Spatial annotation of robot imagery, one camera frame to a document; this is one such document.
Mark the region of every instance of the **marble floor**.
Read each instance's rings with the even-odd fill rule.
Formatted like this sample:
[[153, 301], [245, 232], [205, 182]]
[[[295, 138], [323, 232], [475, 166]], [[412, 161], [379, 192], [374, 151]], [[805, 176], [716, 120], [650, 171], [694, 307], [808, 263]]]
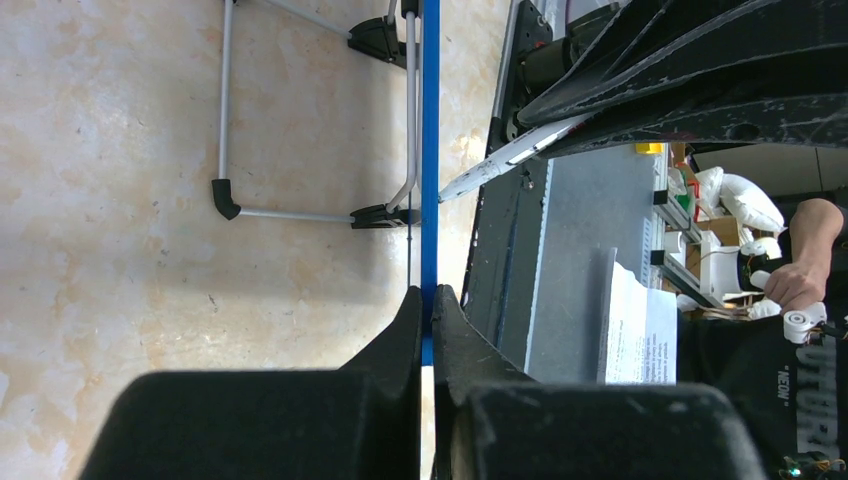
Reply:
[[[345, 28], [388, 4], [292, 2]], [[442, 185], [483, 156], [508, 3], [442, 0]], [[405, 231], [213, 208], [222, 11], [0, 2], [5, 478], [74, 478], [145, 372], [336, 367], [403, 297]], [[328, 214], [387, 201], [405, 171], [403, 71], [261, 0], [239, 2], [234, 31], [236, 201]], [[471, 197], [440, 212], [440, 281], [457, 291]]]

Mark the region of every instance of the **metal sheet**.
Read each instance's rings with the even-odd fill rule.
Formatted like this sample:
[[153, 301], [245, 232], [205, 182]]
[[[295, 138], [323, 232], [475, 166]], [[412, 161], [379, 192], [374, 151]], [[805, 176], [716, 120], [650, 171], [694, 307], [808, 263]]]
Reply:
[[551, 162], [525, 371], [542, 382], [594, 382], [605, 259], [642, 268], [654, 157], [630, 145]]

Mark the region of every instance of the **black plastic foot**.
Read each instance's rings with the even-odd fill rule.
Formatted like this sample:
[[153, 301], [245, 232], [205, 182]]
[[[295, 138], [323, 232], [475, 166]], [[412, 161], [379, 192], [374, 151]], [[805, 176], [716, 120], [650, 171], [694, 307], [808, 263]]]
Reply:
[[406, 43], [397, 38], [397, 22], [387, 17], [366, 20], [350, 30], [347, 46], [369, 57], [406, 69]]
[[417, 225], [421, 222], [419, 210], [394, 209], [392, 213], [386, 211], [386, 205], [374, 205], [373, 207], [360, 208], [350, 214], [353, 223], [350, 228], [361, 230], [366, 228], [397, 228], [406, 225]]
[[226, 178], [212, 180], [212, 199], [218, 213], [227, 220], [232, 220], [241, 212], [241, 207], [233, 201], [233, 192], [230, 181]]
[[403, 14], [404, 18], [406, 18], [407, 13], [414, 13], [415, 16], [418, 16], [418, 12], [421, 11], [421, 6], [418, 5], [418, 0], [401, 0], [400, 1], [400, 13]]

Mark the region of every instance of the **cable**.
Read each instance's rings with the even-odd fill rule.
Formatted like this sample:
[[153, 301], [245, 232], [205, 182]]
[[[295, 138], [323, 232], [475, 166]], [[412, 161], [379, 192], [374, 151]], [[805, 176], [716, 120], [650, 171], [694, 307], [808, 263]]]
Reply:
[[568, 37], [568, 22], [571, 16], [571, 0], [565, 0], [565, 27], [563, 28], [563, 36]]
[[824, 180], [822, 179], [822, 176], [821, 176], [821, 161], [819, 160], [819, 149], [816, 148], [815, 151], [816, 151], [816, 168], [819, 171], [819, 187], [821, 187], [821, 191], [823, 192], [824, 191]]
[[721, 251], [721, 250], [714, 250], [714, 251], [712, 251], [712, 252], [710, 252], [710, 253], [708, 253], [708, 254], [704, 255], [703, 257], [701, 257], [701, 260], [703, 260], [703, 259], [705, 259], [705, 258], [709, 257], [710, 255], [716, 254], [716, 253], [721, 253], [721, 254], [724, 254], [724, 255], [738, 255], [738, 254], [739, 254], [739, 250], [734, 250], [734, 251], [732, 251], [732, 252], [723, 252], [723, 251]]

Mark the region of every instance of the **metal folding stand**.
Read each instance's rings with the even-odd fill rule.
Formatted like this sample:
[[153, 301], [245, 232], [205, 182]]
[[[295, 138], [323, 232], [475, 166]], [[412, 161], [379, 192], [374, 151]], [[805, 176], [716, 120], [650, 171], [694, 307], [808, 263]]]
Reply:
[[[295, 213], [264, 208], [243, 207], [233, 200], [232, 182], [228, 178], [228, 132], [229, 132], [229, 96], [230, 96], [230, 59], [232, 57], [233, 10], [236, 1], [224, 1], [223, 59], [221, 62], [221, 116], [219, 124], [220, 147], [218, 150], [218, 178], [212, 180], [212, 198], [218, 212], [227, 220], [239, 215], [253, 217], [286, 218], [293, 220], [314, 220], [321, 222], [349, 223], [354, 229], [392, 228], [416, 224], [420, 221], [420, 212], [411, 205], [411, 191], [418, 179], [420, 170], [421, 144], [421, 105], [422, 92], [418, 86], [417, 73], [422, 69], [422, 48], [415, 41], [415, 19], [419, 16], [418, 2], [404, 0], [401, 12], [406, 20], [406, 42], [399, 42], [395, 11], [397, 0], [389, 2], [388, 14], [360, 23], [350, 31], [345, 31], [324, 18], [289, 4], [284, 0], [266, 0], [271, 5], [309, 21], [327, 31], [335, 33], [347, 41], [348, 46], [386, 63], [406, 69], [406, 109], [407, 109], [407, 172], [403, 185], [386, 204], [374, 205], [352, 212], [349, 215], [322, 215], [314, 213]], [[401, 202], [407, 199], [409, 205], [400, 209]]]

